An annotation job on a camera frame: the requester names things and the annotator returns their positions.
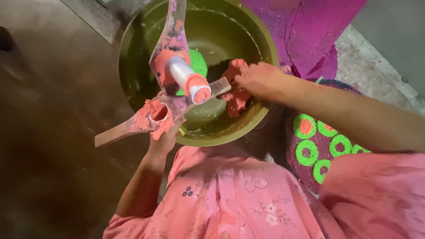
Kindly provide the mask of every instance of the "green clay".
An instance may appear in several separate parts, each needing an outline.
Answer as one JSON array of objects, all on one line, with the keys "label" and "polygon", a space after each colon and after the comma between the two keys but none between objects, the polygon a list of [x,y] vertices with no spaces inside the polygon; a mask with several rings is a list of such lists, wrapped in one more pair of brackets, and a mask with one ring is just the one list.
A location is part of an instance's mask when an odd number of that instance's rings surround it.
[{"label": "green clay", "polygon": [[320,169],[322,167],[327,167],[328,170],[331,167],[331,161],[327,160],[327,159],[322,159],[317,161],[314,165],[313,165],[313,177],[314,179],[322,184],[323,180],[325,179],[325,175],[326,174],[320,174]]},{"label": "green clay", "polygon": [[[337,144],[339,144],[339,143],[342,143],[343,146],[344,146],[343,152],[337,151]],[[350,142],[350,140],[342,134],[335,136],[332,139],[331,143],[329,144],[329,152],[331,153],[331,155],[333,157],[338,157],[338,156],[341,156],[343,154],[351,153],[351,142]]]},{"label": "green clay", "polygon": [[207,63],[205,62],[204,57],[198,51],[198,49],[193,50],[189,49],[190,55],[190,68],[198,74],[201,74],[203,77],[207,77],[208,68]]},{"label": "green clay", "polygon": [[[312,130],[308,134],[303,134],[300,131],[301,120],[306,119],[312,123]],[[306,114],[299,114],[295,117],[294,122],[292,123],[292,129],[294,130],[294,134],[300,139],[309,139],[316,133],[316,122],[313,117],[308,116]]]},{"label": "green clay", "polygon": [[360,150],[361,150],[361,151],[363,151],[363,153],[371,153],[371,151],[369,151],[369,150],[367,150],[367,149],[363,148],[362,146],[360,146],[360,145],[358,145],[358,144],[355,144],[355,145],[353,146],[353,148],[351,149],[351,153],[352,153],[352,154],[357,154]]},{"label": "green clay", "polygon": [[328,129],[326,129],[325,125],[323,124],[322,121],[317,121],[317,128],[319,130],[319,132],[326,137],[333,137],[335,135],[338,134],[338,131],[336,129],[329,131]]},{"label": "green clay", "polygon": [[177,96],[182,96],[182,95],[184,95],[184,90],[183,90],[183,89],[180,89],[180,90],[176,93],[176,95],[177,95]]},{"label": "green clay", "polygon": [[[305,157],[303,155],[303,149],[305,148],[310,150],[309,157]],[[297,157],[297,160],[301,165],[310,166],[319,157],[319,151],[317,150],[317,146],[315,145],[313,141],[303,140],[297,144],[297,147],[295,148],[295,156]]]}]

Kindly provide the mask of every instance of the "olive green bowl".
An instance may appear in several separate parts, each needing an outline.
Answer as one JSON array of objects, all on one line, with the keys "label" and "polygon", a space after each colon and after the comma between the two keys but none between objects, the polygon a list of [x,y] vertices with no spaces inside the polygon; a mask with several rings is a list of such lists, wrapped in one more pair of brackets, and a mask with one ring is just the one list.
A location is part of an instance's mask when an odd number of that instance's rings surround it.
[{"label": "olive green bowl", "polygon": [[[167,10],[168,0],[154,0],[146,5],[129,23],[121,42],[119,75],[134,111],[160,91],[148,63]],[[279,64],[276,46],[262,21],[236,1],[188,0],[184,28],[189,48],[197,48],[204,56],[209,82],[218,80],[232,59],[241,58],[248,64]],[[267,111],[268,104],[254,98],[240,117],[231,119],[226,102],[211,99],[185,115],[187,133],[178,137],[177,142],[191,146],[230,142],[252,130]]]}]

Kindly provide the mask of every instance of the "sleeve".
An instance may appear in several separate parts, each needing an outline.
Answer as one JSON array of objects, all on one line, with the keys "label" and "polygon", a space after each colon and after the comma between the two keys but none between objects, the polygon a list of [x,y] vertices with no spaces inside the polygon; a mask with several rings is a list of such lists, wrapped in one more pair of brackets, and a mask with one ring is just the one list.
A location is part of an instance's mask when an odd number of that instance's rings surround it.
[{"label": "sleeve", "polygon": [[347,238],[424,238],[425,155],[340,156],[319,200]]},{"label": "sleeve", "polygon": [[143,238],[150,219],[150,217],[114,215],[103,232],[103,239]]}]

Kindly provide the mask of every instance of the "green ring decoration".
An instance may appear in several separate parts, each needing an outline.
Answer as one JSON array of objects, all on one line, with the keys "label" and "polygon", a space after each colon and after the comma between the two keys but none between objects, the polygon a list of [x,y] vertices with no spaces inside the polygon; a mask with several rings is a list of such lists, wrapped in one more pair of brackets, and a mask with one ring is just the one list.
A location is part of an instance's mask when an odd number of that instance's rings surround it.
[{"label": "green ring decoration", "polygon": [[363,148],[362,146],[360,146],[358,144],[355,144],[353,146],[353,148],[351,149],[351,153],[352,154],[357,154],[357,153],[359,153],[360,150],[363,151],[363,153],[371,153],[370,150],[367,150],[367,149]]},{"label": "green ring decoration", "polygon": [[322,121],[317,121],[317,128],[319,130],[319,132],[326,137],[333,137],[335,135],[338,134],[338,131],[336,129],[329,131],[328,129],[326,129],[325,125],[323,124]]},{"label": "green ring decoration", "polygon": [[329,168],[331,167],[331,161],[327,159],[322,159],[317,161],[313,165],[313,177],[320,184],[323,183],[323,180],[325,179],[325,175],[326,175],[326,174],[320,174],[320,169],[322,169],[322,167],[327,167],[329,170]]},{"label": "green ring decoration", "polygon": [[[344,151],[343,152],[339,152],[337,151],[337,144],[342,143],[344,146]],[[345,137],[342,134],[339,134],[337,136],[335,136],[332,140],[331,143],[329,144],[329,152],[331,153],[331,155],[335,158],[344,154],[349,154],[351,153],[351,142],[350,140]]]},{"label": "green ring decoration", "polygon": [[[312,122],[313,129],[310,131],[309,134],[303,134],[300,131],[300,123],[302,119],[306,119]],[[297,117],[295,117],[294,122],[292,123],[292,129],[294,130],[295,135],[300,139],[309,139],[311,136],[313,136],[316,133],[316,122],[313,119],[313,117],[306,115],[306,114],[299,114]]]},{"label": "green ring decoration", "polygon": [[[309,157],[305,157],[303,155],[303,149],[305,148],[310,150]],[[319,157],[319,151],[317,150],[317,146],[315,145],[313,141],[303,140],[297,144],[297,147],[295,148],[295,156],[297,157],[297,160],[301,165],[310,166]]]}]

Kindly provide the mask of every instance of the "pink paste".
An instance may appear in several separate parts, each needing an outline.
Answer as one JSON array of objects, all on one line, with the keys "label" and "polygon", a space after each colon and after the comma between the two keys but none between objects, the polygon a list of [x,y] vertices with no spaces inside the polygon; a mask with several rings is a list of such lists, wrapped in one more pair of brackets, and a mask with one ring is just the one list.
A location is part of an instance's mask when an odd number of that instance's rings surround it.
[{"label": "pink paste", "polygon": [[[164,132],[168,132],[170,127],[174,125],[171,111],[167,111],[165,113],[164,108],[166,109],[167,106],[162,104],[159,100],[146,100],[144,102],[144,106],[137,111],[136,124],[139,128],[148,130],[159,125],[159,128],[156,131],[150,133],[154,140],[159,140],[161,135]],[[162,118],[162,120],[152,121],[150,120],[149,115],[152,119]]]},{"label": "pink paste", "polygon": [[312,131],[313,124],[308,119],[301,119],[300,128],[299,129],[300,129],[300,132],[302,134],[307,135],[307,134],[309,134]]},{"label": "pink paste", "polygon": [[174,30],[180,31],[182,26],[183,26],[183,22],[181,20],[177,20]]},{"label": "pink paste", "polygon": [[241,75],[240,68],[248,66],[243,59],[235,59],[229,63],[229,68],[221,77],[226,77],[232,89],[222,95],[222,99],[227,101],[227,114],[230,118],[240,116],[240,112],[246,109],[247,101],[251,98],[251,94],[241,86],[239,86],[234,78],[236,75]]},{"label": "pink paste", "polygon": [[199,89],[195,96],[193,97],[193,101],[196,104],[202,104],[211,96],[211,91],[208,88]]},{"label": "pink paste", "polygon": [[[192,86],[209,86],[207,79],[205,79],[201,74],[191,74],[184,85],[184,94],[189,95],[189,90]],[[197,104],[204,103],[207,99],[211,97],[211,91],[207,88],[202,88],[198,90],[193,97],[193,101]]]},{"label": "pink paste", "polygon": [[165,70],[167,61],[175,56],[181,57],[188,65],[190,65],[190,56],[188,51],[171,51],[168,49],[162,49],[154,60],[155,70],[160,73],[158,78],[162,85],[169,85],[175,82],[171,73]]},{"label": "pink paste", "polygon": [[329,131],[334,130],[334,128],[332,128],[331,126],[329,126],[329,125],[327,125],[327,124],[325,124],[325,123],[323,123],[323,126],[324,126],[327,130],[329,130]]}]

